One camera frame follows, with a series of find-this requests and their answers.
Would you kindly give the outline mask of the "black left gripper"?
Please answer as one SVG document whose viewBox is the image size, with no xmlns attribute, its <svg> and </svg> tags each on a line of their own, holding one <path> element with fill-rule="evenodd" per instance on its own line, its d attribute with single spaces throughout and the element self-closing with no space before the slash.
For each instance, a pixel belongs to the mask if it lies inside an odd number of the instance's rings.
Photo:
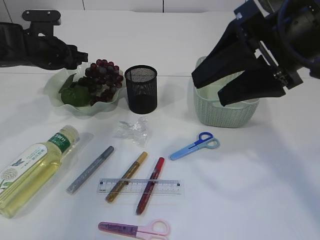
<svg viewBox="0 0 320 240">
<path fill-rule="evenodd" d="M 54 27 L 61 24 L 57 10 L 25 10 L 22 19 L 30 22 L 23 31 L 26 57 L 33 66 L 45 70 L 75 70 L 88 62 L 88 54 L 78 51 L 77 46 L 66 44 L 54 36 Z"/>
</svg>

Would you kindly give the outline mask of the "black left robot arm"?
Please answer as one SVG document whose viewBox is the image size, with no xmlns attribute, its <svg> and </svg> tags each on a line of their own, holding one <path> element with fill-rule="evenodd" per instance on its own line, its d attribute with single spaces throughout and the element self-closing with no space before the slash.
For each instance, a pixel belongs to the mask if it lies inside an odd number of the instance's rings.
<svg viewBox="0 0 320 240">
<path fill-rule="evenodd" d="M 87 53 L 54 36 L 54 26 L 61 24 L 59 11 L 28 9 L 21 17 L 30 22 L 29 28 L 24 29 L 17 23 L 0 23 L 2 68 L 30 66 L 49 71 L 75 70 L 88 62 Z"/>
</svg>

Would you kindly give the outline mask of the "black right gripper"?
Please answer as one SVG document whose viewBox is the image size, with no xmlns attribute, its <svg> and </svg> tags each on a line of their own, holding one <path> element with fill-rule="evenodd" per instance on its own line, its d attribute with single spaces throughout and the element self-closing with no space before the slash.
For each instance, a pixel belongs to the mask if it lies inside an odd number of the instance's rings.
<svg viewBox="0 0 320 240">
<path fill-rule="evenodd" d="M 222 37 L 192 72 L 203 88 L 244 71 L 218 91 L 222 106 L 284 96 L 284 87 L 302 83 L 301 68 L 320 77 L 320 2 L 318 0 L 248 0 L 234 10 Z M 261 52 L 260 59 L 254 50 Z"/>
</svg>

